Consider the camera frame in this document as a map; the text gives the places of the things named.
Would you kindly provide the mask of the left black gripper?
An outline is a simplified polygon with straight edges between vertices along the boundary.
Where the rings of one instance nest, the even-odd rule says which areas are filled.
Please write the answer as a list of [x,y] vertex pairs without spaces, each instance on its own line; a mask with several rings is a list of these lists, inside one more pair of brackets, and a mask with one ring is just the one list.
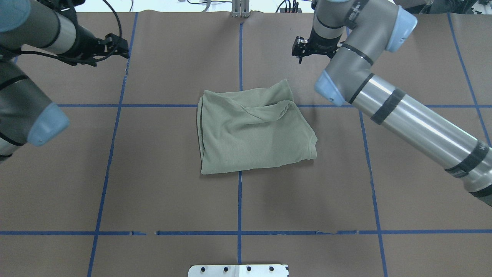
[[107,34],[105,39],[96,38],[85,27],[77,27],[76,37],[76,58],[83,61],[87,65],[97,65],[98,56],[102,56],[101,60],[106,60],[111,56],[120,56],[126,59],[130,58],[128,50],[128,41],[116,34]]

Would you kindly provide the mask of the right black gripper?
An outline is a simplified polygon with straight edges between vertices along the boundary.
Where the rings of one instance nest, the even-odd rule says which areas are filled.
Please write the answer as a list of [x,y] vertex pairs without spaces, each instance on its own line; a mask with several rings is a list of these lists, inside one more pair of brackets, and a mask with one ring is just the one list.
[[339,49],[341,35],[335,38],[321,37],[317,33],[311,33],[309,39],[306,40],[301,36],[294,39],[292,51],[295,51],[295,57],[298,59],[298,64],[302,63],[303,58],[307,55],[323,55],[333,58]]

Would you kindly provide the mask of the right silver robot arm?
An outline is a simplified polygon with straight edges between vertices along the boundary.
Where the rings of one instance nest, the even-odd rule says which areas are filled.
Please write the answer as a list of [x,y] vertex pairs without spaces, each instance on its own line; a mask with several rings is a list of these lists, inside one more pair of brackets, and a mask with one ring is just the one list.
[[314,0],[309,37],[296,37],[292,56],[329,58],[314,90],[332,105],[353,105],[462,181],[491,206],[491,147],[417,101],[374,71],[417,26],[417,18],[388,0]]

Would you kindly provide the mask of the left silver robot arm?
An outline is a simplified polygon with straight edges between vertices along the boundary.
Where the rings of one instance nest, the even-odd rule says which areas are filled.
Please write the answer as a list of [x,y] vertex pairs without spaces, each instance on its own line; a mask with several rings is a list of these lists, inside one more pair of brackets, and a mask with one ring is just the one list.
[[23,70],[15,59],[49,58],[65,65],[90,65],[113,56],[130,57],[121,19],[109,1],[117,33],[97,37],[82,26],[76,7],[83,0],[1,1],[1,162],[30,144],[42,147],[69,126],[60,106]]

